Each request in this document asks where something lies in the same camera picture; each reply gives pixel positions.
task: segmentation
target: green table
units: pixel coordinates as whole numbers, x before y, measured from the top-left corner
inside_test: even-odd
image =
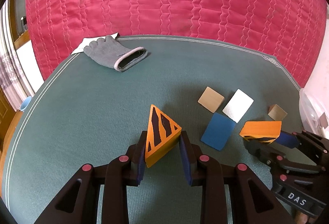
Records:
[[[150,55],[124,73],[100,66],[84,53],[71,55],[24,112],[2,183],[4,202],[19,224],[33,223],[82,164],[107,164],[136,143],[147,129],[151,104],[186,130],[204,153],[227,165],[246,163],[271,188],[269,168],[247,153],[239,132],[245,121],[270,120],[267,110],[275,103],[288,113],[282,129],[301,131],[299,86],[276,58],[189,37],[118,40],[127,48],[143,46]],[[238,88],[254,99],[220,152],[200,142],[212,116],[197,102],[207,86],[225,97],[220,113]],[[309,162],[294,150],[286,152],[292,160]],[[201,187],[185,181],[178,147],[127,192],[130,223],[199,223]]]

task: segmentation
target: gray glove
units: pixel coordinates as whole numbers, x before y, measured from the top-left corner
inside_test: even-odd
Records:
[[[96,63],[119,72],[126,71],[147,56],[147,50],[143,47],[127,49],[111,36],[92,41],[84,47],[83,52]]]

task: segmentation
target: pink bedspread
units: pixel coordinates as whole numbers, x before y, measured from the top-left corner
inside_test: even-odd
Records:
[[[272,54],[303,87],[322,44],[325,0],[26,0],[38,66],[49,77],[84,37],[119,32],[221,40]]]

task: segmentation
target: orange block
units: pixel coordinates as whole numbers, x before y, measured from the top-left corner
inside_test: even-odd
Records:
[[[154,165],[175,146],[181,131],[182,128],[175,121],[151,105],[145,149],[147,167]]]
[[[240,131],[245,140],[258,139],[271,143],[280,136],[281,121],[247,121]]]

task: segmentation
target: pink quilted fabric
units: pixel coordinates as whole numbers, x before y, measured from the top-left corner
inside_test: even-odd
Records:
[[[325,31],[325,0],[26,0],[44,79],[84,37],[162,34],[221,40],[272,54],[303,87]]]

